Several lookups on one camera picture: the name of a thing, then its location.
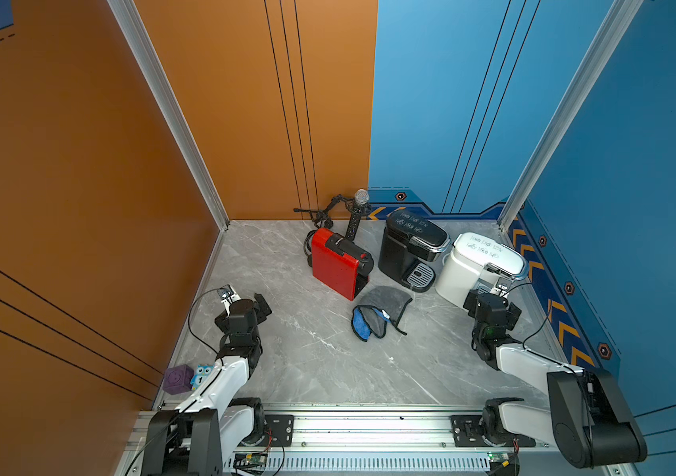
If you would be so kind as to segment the white coffee machine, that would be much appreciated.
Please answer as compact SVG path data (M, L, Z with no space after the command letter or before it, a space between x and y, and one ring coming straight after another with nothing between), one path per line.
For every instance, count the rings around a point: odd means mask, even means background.
M514 249L486 236L465 232L444 257L434 288L445 301L463 307L471 291L490 292L500 279L509 283L523 280L529 267L528 261Z

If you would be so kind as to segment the black coffee machine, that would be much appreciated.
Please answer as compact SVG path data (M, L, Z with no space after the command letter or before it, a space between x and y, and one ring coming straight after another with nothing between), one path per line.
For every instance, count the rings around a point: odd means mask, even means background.
M431 263L450 243L449 234L430 220L407 209L396 210L386 219L380 271L403 287L424 293L436 278Z

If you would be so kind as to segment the red coffee machine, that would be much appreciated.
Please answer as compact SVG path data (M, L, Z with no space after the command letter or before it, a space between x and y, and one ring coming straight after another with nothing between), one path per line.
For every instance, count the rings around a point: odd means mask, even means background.
M310 238L308 262L312 276L354 301L369 283L375 261L369 251L327 228L319 228Z

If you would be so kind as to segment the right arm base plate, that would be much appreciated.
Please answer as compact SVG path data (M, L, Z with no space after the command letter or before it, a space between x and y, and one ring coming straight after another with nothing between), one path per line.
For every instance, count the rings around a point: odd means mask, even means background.
M513 448L515 443L518 444L518 448L536 447L536 440L533 438L494 428L490 430L483 422L482 416L454 415L450 417L450 425L456 447Z

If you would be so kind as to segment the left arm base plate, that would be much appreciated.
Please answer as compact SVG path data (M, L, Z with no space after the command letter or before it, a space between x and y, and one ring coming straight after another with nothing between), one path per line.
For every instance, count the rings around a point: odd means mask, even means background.
M294 437L294 415L266 414L257 420L254 432L244 438L242 446L250 447L290 447Z

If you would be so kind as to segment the grey blue cleaning cloth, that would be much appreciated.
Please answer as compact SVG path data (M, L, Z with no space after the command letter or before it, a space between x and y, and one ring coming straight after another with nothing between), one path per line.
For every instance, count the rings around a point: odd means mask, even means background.
M352 309L351 325L354 334L363 342L371 336L382 339L391 326L399 334L407 336L399 324L413 302L413 296L393 287L375 287L360 299Z

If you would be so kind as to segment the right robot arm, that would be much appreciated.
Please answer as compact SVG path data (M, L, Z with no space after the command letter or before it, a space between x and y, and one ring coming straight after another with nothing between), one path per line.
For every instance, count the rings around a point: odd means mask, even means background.
M647 459L645 437L610 372L561 363L512 338L520 308L506 297L473 290L463 307L475 319L472 349L491 368L545 394L549 406L488 400L472 428L476 436L493 446L515 446L519 436L551 443L576 468Z

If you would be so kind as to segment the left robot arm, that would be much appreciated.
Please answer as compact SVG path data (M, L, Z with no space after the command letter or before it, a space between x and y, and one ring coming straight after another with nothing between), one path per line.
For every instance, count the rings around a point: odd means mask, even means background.
M259 293L242 299L229 285L215 293L225 311L215 319L222 337L213 368L185 401L149 422L142 475L220 475L240 443L266 438L261 400L237 394L263 355L259 325L272 310Z

